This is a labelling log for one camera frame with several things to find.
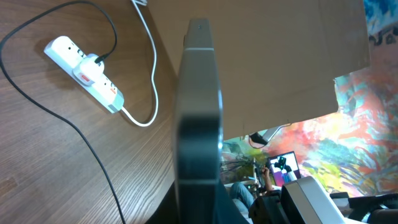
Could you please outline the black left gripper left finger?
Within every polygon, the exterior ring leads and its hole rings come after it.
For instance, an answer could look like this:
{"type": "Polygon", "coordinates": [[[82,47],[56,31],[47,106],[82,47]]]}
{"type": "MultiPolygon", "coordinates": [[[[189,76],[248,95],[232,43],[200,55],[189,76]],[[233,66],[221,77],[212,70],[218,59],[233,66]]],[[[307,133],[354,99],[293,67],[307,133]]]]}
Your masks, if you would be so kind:
{"type": "Polygon", "coordinates": [[[146,224],[179,224],[174,183],[168,189],[154,214],[146,221],[146,224]]]}

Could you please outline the Galaxy smartphone teal screen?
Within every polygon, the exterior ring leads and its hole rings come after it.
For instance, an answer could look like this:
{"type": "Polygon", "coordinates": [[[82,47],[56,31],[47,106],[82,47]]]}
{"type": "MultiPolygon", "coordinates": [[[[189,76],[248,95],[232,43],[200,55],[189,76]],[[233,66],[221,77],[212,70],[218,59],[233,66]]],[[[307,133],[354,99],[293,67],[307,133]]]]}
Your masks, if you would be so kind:
{"type": "Polygon", "coordinates": [[[208,19],[191,19],[175,100],[175,190],[181,223],[214,223],[222,97],[208,19]]]}

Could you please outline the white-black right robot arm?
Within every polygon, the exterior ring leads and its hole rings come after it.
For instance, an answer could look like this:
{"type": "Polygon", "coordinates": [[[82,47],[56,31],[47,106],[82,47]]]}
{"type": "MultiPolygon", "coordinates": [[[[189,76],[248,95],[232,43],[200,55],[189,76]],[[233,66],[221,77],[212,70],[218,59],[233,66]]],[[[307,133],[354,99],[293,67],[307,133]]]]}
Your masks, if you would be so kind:
{"type": "Polygon", "coordinates": [[[313,177],[304,177],[267,191],[249,209],[253,223],[397,224],[397,194],[349,197],[329,194],[313,177]]]}

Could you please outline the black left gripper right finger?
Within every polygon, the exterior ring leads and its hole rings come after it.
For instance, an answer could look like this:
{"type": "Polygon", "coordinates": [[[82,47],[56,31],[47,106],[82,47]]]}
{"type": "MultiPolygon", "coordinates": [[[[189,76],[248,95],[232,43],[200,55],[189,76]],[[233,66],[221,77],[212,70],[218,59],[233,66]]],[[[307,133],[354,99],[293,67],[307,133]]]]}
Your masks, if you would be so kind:
{"type": "Polygon", "coordinates": [[[224,185],[219,182],[215,194],[216,224],[248,224],[233,200],[227,194],[224,185]]]}

